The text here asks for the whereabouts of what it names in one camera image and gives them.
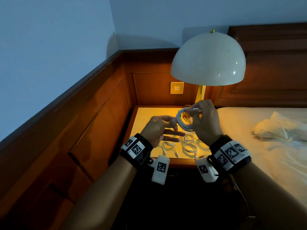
wristband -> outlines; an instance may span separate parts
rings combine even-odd
[[[212,155],[207,160],[219,173],[235,173],[251,162],[250,152],[228,135],[222,136],[214,142],[210,150]]]
[[[147,139],[137,133],[135,136],[131,136],[121,149],[119,154],[133,167],[139,169],[143,164],[146,164],[145,162],[149,158],[153,147]]]

nightstand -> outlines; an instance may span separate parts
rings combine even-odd
[[[130,136],[140,133],[145,125],[148,123],[152,116],[161,115],[171,115],[176,116],[178,110],[184,108],[183,106],[136,106],[133,110],[128,129],[125,134],[123,143],[125,143]],[[187,153],[183,148],[183,138],[179,137],[181,141],[175,144],[176,152],[179,158],[176,158],[174,149],[171,146],[167,146],[163,141],[161,141],[161,146],[163,146],[167,157],[170,158],[169,167],[177,169],[196,169],[195,155],[193,153]],[[197,146],[197,156],[210,155],[211,152],[209,147],[202,142],[195,139],[195,144]],[[156,147],[151,152],[151,157],[157,158],[162,155],[162,148]]]

bedside lamp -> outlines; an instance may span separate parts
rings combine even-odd
[[[214,32],[200,34],[183,44],[176,53],[171,75],[196,84],[195,102],[204,99],[205,86],[231,85],[243,80],[245,55],[232,37]]]

hand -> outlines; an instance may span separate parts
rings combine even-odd
[[[201,118],[198,110],[193,110],[193,108],[201,109]],[[209,147],[223,135],[219,115],[211,100],[201,100],[192,105],[186,112],[193,118],[193,129],[196,135]]]
[[[165,135],[179,135],[184,136],[185,133],[178,131],[177,119],[176,117],[163,115],[163,116],[153,116],[146,124],[144,129],[141,131],[140,135],[147,139],[152,147],[157,147],[161,140],[180,142],[180,139]]]

switch plate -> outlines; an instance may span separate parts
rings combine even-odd
[[[182,94],[184,82],[171,82],[171,94]]]

